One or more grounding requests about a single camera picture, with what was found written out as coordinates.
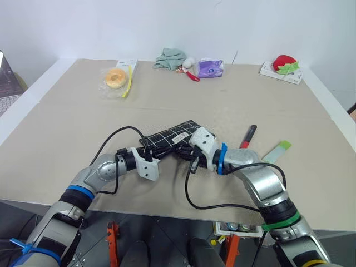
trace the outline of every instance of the purple package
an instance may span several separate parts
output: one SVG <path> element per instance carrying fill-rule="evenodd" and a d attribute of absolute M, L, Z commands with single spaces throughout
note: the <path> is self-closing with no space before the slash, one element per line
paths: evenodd
<path fill-rule="evenodd" d="M 199 61 L 197 66 L 197 76 L 199 78 L 221 77 L 224 71 L 222 60 Z"/>

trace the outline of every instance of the pen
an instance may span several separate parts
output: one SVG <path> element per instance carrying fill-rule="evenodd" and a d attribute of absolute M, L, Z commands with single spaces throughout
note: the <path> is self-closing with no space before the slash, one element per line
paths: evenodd
<path fill-rule="evenodd" d="M 247 149 L 249 147 L 250 141 L 251 141 L 256 129 L 257 129 L 257 125 L 253 124 L 250 126 L 249 130 L 246 133 L 244 140 L 242 141 L 242 143 L 240 145 L 241 149 Z"/>

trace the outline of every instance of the orange stand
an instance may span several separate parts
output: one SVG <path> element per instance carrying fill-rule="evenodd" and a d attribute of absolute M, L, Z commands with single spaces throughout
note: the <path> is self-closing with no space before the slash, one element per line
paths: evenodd
<path fill-rule="evenodd" d="M 231 235 L 226 237 L 227 255 L 225 259 L 226 267 L 234 267 L 236 256 L 239 252 L 240 237 L 237 235 Z"/>
<path fill-rule="evenodd" d="M 116 238 L 118 237 L 118 224 L 111 221 L 107 224 L 107 236 L 106 241 L 109 242 L 109 256 L 110 256 L 110 267 L 118 267 L 118 256 L 117 256 L 117 244 Z"/>

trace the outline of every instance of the laptop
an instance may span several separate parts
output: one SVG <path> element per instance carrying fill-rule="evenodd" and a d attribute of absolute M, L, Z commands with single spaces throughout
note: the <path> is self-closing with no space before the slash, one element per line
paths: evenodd
<path fill-rule="evenodd" d="M 0 116 L 24 93 L 3 52 L 0 50 Z"/>

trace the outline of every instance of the red handle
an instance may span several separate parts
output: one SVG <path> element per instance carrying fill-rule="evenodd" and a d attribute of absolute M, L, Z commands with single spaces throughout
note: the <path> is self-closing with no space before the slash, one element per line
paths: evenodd
<path fill-rule="evenodd" d="M 199 82 L 200 78 L 196 77 L 195 75 L 193 75 L 192 73 L 190 73 L 189 71 L 186 72 L 186 74 L 195 82 Z"/>

